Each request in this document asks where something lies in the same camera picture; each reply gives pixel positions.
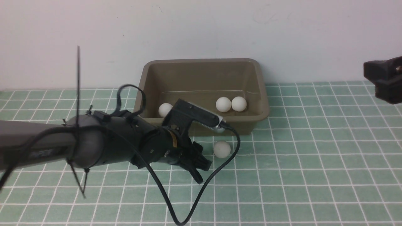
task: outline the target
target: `black cable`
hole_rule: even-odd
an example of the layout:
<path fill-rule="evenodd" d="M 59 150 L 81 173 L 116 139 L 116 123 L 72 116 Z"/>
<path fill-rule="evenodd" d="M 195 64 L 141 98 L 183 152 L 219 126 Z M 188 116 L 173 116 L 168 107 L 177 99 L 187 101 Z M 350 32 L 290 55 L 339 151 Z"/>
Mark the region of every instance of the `black cable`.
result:
<path fill-rule="evenodd" d="M 116 109 L 115 109 L 115 111 L 114 111 L 113 113 L 110 114 L 110 116 L 117 116 L 117 115 L 119 114 L 119 112 L 120 112 L 120 110 L 121 110 L 121 97 L 120 97 L 120 95 L 121 95 L 121 92 L 123 91 L 123 89 L 126 88 L 126 87 L 134 87 L 134 88 L 136 88 L 138 91 L 140 91 L 141 97 L 142 97 L 142 105 L 141 105 L 141 108 L 140 108 L 138 111 L 131 113 L 131 115 L 130 115 L 129 117 L 133 117 L 133 116 L 140 115 L 140 114 L 143 113 L 143 111 L 145 110 L 145 106 L 146 106 L 146 97 L 145 97 L 144 91 L 142 91 L 142 89 L 138 88 L 138 87 L 135 86 L 135 85 L 132 85 L 132 84 L 125 84 L 125 85 L 122 85 L 122 86 L 117 90 Z"/>

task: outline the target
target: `white ball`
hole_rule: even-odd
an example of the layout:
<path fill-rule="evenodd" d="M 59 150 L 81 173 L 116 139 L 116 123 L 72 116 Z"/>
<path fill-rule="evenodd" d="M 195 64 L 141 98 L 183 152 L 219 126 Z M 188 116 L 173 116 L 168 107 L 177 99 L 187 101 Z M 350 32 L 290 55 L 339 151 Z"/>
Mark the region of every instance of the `white ball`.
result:
<path fill-rule="evenodd" d="M 226 141 L 218 141 L 213 144 L 213 153 L 218 158 L 226 158 L 230 154 L 230 145 Z"/>
<path fill-rule="evenodd" d="M 247 101 L 243 97 L 235 97 L 232 100 L 232 108 L 235 111 L 244 111 L 247 107 Z"/>
<path fill-rule="evenodd" d="M 232 107 L 232 103 L 230 102 L 229 98 L 221 97 L 216 101 L 216 109 L 220 112 L 227 112 Z"/>
<path fill-rule="evenodd" d="M 172 108 L 173 106 L 170 103 L 163 103 L 159 106 L 158 113 L 162 118 L 165 118 Z"/>

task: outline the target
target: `tile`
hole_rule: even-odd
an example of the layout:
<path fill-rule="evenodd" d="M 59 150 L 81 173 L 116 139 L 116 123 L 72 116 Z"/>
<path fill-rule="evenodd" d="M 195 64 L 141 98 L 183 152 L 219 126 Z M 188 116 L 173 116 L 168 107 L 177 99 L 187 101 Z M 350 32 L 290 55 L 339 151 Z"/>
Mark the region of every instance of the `tile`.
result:
<path fill-rule="evenodd" d="M 332 134 L 334 135 L 335 140 L 339 141 L 347 141 L 354 140 L 351 130 L 348 129 L 332 129 Z"/>
<path fill-rule="evenodd" d="M 286 117 L 285 108 L 269 106 L 269 117 Z"/>
<path fill-rule="evenodd" d="M 281 95 L 281 90 L 279 89 L 279 87 L 275 87 L 275 86 L 270 86 L 270 87 L 266 87 L 265 90 L 267 91 L 267 95 L 269 97 L 280 97 Z"/>
<path fill-rule="evenodd" d="M 313 204 L 317 221 L 339 221 L 334 204 Z"/>
<path fill-rule="evenodd" d="M 299 97 L 282 97 L 285 106 L 301 106 L 302 103 Z"/>
<path fill-rule="evenodd" d="M 366 168 L 366 164 L 361 155 L 342 156 L 346 168 Z"/>
<path fill-rule="evenodd" d="M 364 159 L 369 168 L 389 168 L 382 155 L 364 155 Z"/>
<path fill-rule="evenodd" d="M 288 117 L 305 117 L 303 107 L 286 107 Z"/>
<path fill-rule="evenodd" d="M 288 222 L 289 214 L 285 204 L 264 204 L 267 222 Z"/>
<path fill-rule="evenodd" d="M 210 203 L 199 203 L 191 217 L 192 222 L 209 221 L 213 222 L 214 205 Z"/>
<path fill-rule="evenodd" d="M 360 153 L 359 147 L 355 141 L 337 141 L 336 144 L 342 154 Z"/>
<path fill-rule="evenodd" d="M 78 190 L 75 187 L 58 187 L 53 203 L 74 203 Z"/>
<path fill-rule="evenodd" d="M 289 204 L 288 207 L 292 221 L 314 221 L 309 204 Z"/>
<path fill-rule="evenodd" d="M 376 106 L 360 106 L 359 108 L 364 116 L 381 115 Z"/>
<path fill-rule="evenodd" d="M 300 97 L 303 106 L 320 106 L 318 97 Z"/>
<path fill-rule="evenodd" d="M 328 116 L 343 116 L 339 106 L 323 106 L 325 115 Z"/>
<path fill-rule="evenodd" d="M 279 174 L 279 170 L 258 170 L 258 174 L 260 176 L 260 183 L 262 185 L 280 185 L 281 184 L 281 176 Z"/>
<path fill-rule="evenodd" d="M 339 105 L 356 105 L 356 101 L 353 96 L 338 96 L 336 99 L 339 102 Z"/>
<path fill-rule="evenodd" d="M 238 200 L 236 186 L 216 186 L 215 201 L 237 203 Z"/>
<path fill-rule="evenodd" d="M 292 133 L 290 129 L 275 129 L 272 130 L 273 140 L 274 141 L 291 141 Z"/>
<path fill-rule="evenodd" d="M 256 169 L 256 158 L 254 155 L 236 156 L 236 169 Z"/>
<path fill-rule="evenodd" d="M 367 128 L 367 123 L 363 117 L 347 117 L 346 118 L 350 128 Z"/>
<path fill-rule="evenodd" d="M 103 187 L 100 193 L 99 203 L 119 203 L 123 194 L 123 188 Z"/>
<path fill-rule="evenodd" d="M 48 120 L 53 110 L 36 110 L 32 120 Z"/>
<path fill-rule="evenodd" d="M 19 110 L 14 117 L 14 120 L 30 120 L 35 113 L 35 110 Z"/>
<path fill-rule="evenodd" d="M 272 129 L 286 129 L 289 124 L 286 118 L 270 118 L 269 123 Z"/>
<path fill-rule="evenodd" d="M 158 209 L 156 205 L 153 205 L 155 207 L 154 209 L 154 214 L 155 216 L 158 216 Z M 119 205 L 98 205 L 95 210 L 95 217 L 93 219 L 94 222 L 114 222 L 117 217 L 117 213 L 119 210 Z M 147 216 L 147 213 L 144 210 L 144 219 L 143 221 L 146 221 L 145 216 Z"/>
<path fill-rule="evenodd" d="M 258 184 L 257 170 L 237 171 L 237 183 L 239 185 Z"/>
<path fill-rule="evenodd" d="M 329 128 L 325 118 L 308 118 L 308 123 L 311 128 Z"/>
<path fill-rule="evenodd" d="M 67 222 L 72 205 L 50 205 L 45 222 Z"/>
<path fill-rule="evenodd" d="M 54 109 L 57 104 L 57 100 L 42 100 L 38 109 Z"/>
<path fill-rule="evenodd" d="M 391 218 L 385 209 L 384 204 L 362 204 L 361 205 L 367 221 L 390 221 Z"/>
<path fill-rule="evenodd" d="M 371 170 L 376 184 L 396 184 L 398 183 L 391 170 Z"/>
<path fill-rule="evenodd" d="M 334 96 L 321 96 L 318 97 L 322 106 L 338 105 Z"/>
<path fill-rule="evenodd" d="M 41 173 L 21 172 L 15 186 L 35 186 Z"/>
<path fill-rule="evenodd" d="M 351 129 L 356 140 L 374 140 L 369 129 Z"/>
<path fill-rule="evenodd" d="M 314 142 L 295 142 L 297 152 L 299 154 L 316 154 L 318 153 Z"/>
<path fill-rule="evenodd" d="M 319 156 L 299 156 L 301 167 L 303 169 L 318 169 L 322 168 Z"/>
<path fill-rule="evenodd" d="M 239 186 L 239 202 L 261 202 L 259 186 Z"/>
<path fill-rule="evenodd" d="M 47 207 L 47 205 L 27 205 L 27 208 L 21 217 L 21 221 L 42 222 L 45 217 Z"/>
<path fill-rule="evenodd" d="M 296 154 L 293 142 L 274 142 L 277 154 Z"/>
<path fill-rule="evenodd" d="M 4 105 L 4 110 L 18 110 L 21 108 L 24 101 L 10 100 Z"/>
<path fill-rule="evenodd" d="M 292 129 L 309 128 L 306 118 L 288 118 L 288 119 L 290 128 Z"/>
<path fill-rule="evenodd" d="M 240 204 L 240 221 L 263 222 L 264 213 L 261 204 Z"/>
<path fill-rule="evenodd" d="M 236 175 L 234 171 L 220 171 L 217 175 L 215 175 L 215 184 L 217 185 L 227 185 L 235 183 Z"/>
<path fill-rule="evenodd" d="M 349 127 L 344 117 L 330 117 L 327 118 L 330 128 L 346 128 Z"/>
<path fill-rule="evenodd" d="M 43 172 L 38 186 L 56 186 L 62 176 L 61 172 Z"/>
<path fill-rule="evenodd" d="M 43 99 L 49 100 L 49 99 L 59 99 L 62 94 L 61 90 L 47 90 L 45 95 L 43 96 Z"/>
<path fill-rule="evenodd" d="M 6 203 L 28 203 L 32 188 L 14 188 Z"/>
<path fill-rule="evenodd" d="M 300 96 L 316 96 L 316 91 L 312 86 L 299 86 L 297 89 Z"/>
<path fill-rule="evenodd" d="M 374 101 L 370 96 L 355 96 L 358 105 L 373 105 Z"/>
<path fill-rule="evenodd" d="M 278 163 L 275 156 L 258 156 L 258 169 L 278 168 Z"/>
<path fill-rule="evenodd" d="M 21 214 L 24 211 L 23 205 L 4 205 L 0 212 L 2 222 L 18 222 Z"/>
<path fill-rule="evenodd" d="M 326 170 L 326 175 L 331 185 L 351 184 L 346 170 Z"/>
<path fill-rule="evenodd" d="M 351 177 L 353 184 L 374 184 L 373 180 L 371 179 L 370 172 L 368 170 L 349 170 L 349 175 Z"/>
<path fill-rule="evenodd" d="M 360 202 L 381 202 L 381 197 L 375 186 L 355 186 Z"/>
<path fill-rule="evenodd" d="M 247 145 L 245 145 L 245 143 L 242 143 L 241 146 L 244 148 Z M 254 148 L 256 154 L 275 154 L 273 142 L 254 142 Z"/>
<path fill-rule="evenodd" d="M 387 124 L 385 123 L 385 120 L 381 116 L 366 117 L 365 119 L 370 128 L 373 128 L 373 127 L 386 128 L 386 127 L 388 127 Z"/>
<path fill-rule="evenodd" d="M 331 189 L 336 202 L 357 202 L 352 186 L 332 186 Z"/>
<path fill-rule="evenodd" d="M 11 96 L 12 100 L 25 100 L 29 94 L 29 91 L 21 90 L 15 91 L 14 94 Z"/>
<path fill-rule="evenodd" d="M 401 202 L 402 201 L 402 189 L 397 185 L 391 186 L 378 186 L 385 202 Z"/>
<path fill-rule="evenodd" d="M 304 185 L 302 171 L 281 170 L 281 176 L 284 185 Z"/>
<path fill-rule="evenodd" d="M 327 185 L 327 179 L 325 177 L 324 171 L 303 171 L 304 178 L 306 179 L 306 183 L 308 185 Z"/>
<path fill-rule="evenodd" d="M 309 202 L 305 186 L 285 187 L 286 202 Z"/>
<path fill-rule="evenodd" d="M 371 129 L 374 134 L 374 138 L 376 140 L 393 140 L 394 136 L 391 133 L 391 130 L 388 128 L 383 129 Z"/>
<path fill-rule="evenodd" d="M 361 111 L 357 106 L 342 106 L 342 112 L 345 116 L 361 116 Z"/>
<path fill-rule="evenodd" d="M 375 141 L 358 141 L 360 149 L 363 153 L 380 153 L 381 150 Z"/>
<path fill-rule="evenodd" d="M 263 202 L 285 202 L 283 188 L 279 186 L 262 186 Z"/>
<path fill-rule="evenodd" d="M 386 105 L 386 106 L 378 106 L 379 111 L 384 116 L 400 116 L 398 109 L 396 106 Z"/>
<path fill-rule="evenodd" d="M 281 95 L 283 97 L 298 96 L 297 87 L 280 87 Z"/>
<path fill-rule="evenodd" d="M 324 112 L 321 107 L 304 107 L 307 117 L 322 117 Z"/>
<path fill-rule="evenodd" d="M 74 107 L 75 100 L 59 100 L 57 102 L 56 108 L 57 109 L 71 109 Z"/>
<path fill-rule="evenodd" d="M 27 100 L 22 104 L 21 109 L 35 110 L 39 106 L 40 103 L 41 103 L 41 101 L 39 101 L 39 100 L 35 100 L 35 101 Z"/>
<path fill-rule="evenodd" d="M 284 106 L 282 97 L 268 97 L 268 103 L 270 107 Z"/>
<path fill-rule="evenodd" d="M 402 205 L 401 204 L 387 204 L 387 207 L 390 211 L 393 220 L 401 221 L 402 220 Z"/>
<path fill-rule="evenodd" d="M 333 202 L 328 186 L 308 186 L 311 202 Z"/>
<path fill-rule="evenodd" d="M 127 172 L 106 172 L 103 185 L 122 185 L 124 184 Z"/>
<path fill-rule="evenodd" d="M 126 187 L 124 189 L 122 202 L 143 203 L 145 197 L 145 189 L 145 187 Z"/>
<path fill-rule="evenodd" d="M 237 204 L 215 204 L 215 212 L 217 222 L 239 220 Z"/>
<path fill-rule="evenodd" d="M 335 142 L 316 142 L 320 154 L 338 154 Z"/>
<path fill-rule="evenodd" d="M 69 221 L 91 222 L 94 212 L 95 212 L 95 205 L 75 205 L 72 208 Z"/>
<path fill-rule="evenodd" d="M 324 168 L 344 168 L 341 156 L 337 155 L 323 155 L 321 156 Z"/>
<path fill-rule="evenodd" d="M 312 141 L 313 135 L 309 129 L 293 129 L 293 139 L 295 141 Z"/>

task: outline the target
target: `white grout line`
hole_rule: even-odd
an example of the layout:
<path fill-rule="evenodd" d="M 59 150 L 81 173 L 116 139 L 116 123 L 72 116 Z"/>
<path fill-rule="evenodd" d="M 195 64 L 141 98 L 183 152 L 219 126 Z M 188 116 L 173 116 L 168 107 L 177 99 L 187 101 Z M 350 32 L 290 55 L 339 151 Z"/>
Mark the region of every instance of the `white grout line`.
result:
<path fill-rule="evenodd" d="M 279 177 L 280 177 L 280 179 L 281 179 L 281 186 L 282 186 L 282 191 L 283 191 L 283 197 L 284 197 L 284 199 L 285 199 L 285 204 L 286 204 L 286 211 L 287 211 L 287 217 L 288 217 L 288 219 L 289 219 L 289 221 L 290 221 L 290 226 L 292 226 L 292 221 L 291 221 L 291 218 L 290 218 L 290 211 L 289 211 L 289 204 L 288 204 L 288 202 L 287 202 L 287 199 L 286 199 L 286 193 L 285 193 L 285 187 L 283 186 L 284 184 L 283 184 L 283 179 L 282 179 L 282 173 L 281 173 L 281 168 L 279 167 L 279 159 L 278 159 L 278 156 L 277 156 L 277 151 L 276 151 L 276 147 L 275 147 L 275 145 L 274 145 L 274 151 L 275 151 L 275 158 L 276 158 L 276 161 L 277 161 L 277 164 L 278 164 L 278 173 L 279 173 Z"/>

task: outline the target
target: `metal screw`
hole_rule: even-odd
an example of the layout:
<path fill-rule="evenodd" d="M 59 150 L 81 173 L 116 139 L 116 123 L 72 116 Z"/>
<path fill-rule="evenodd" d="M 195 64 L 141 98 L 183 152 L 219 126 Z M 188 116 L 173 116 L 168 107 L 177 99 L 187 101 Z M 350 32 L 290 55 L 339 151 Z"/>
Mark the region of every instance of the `metal screw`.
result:
<path fill-rule="evenodd" d="M 398 67 L 396 67 L 396 72 L 398 73 L 398 74 L 402 74 L 402 66 L 398 66 Z"/>

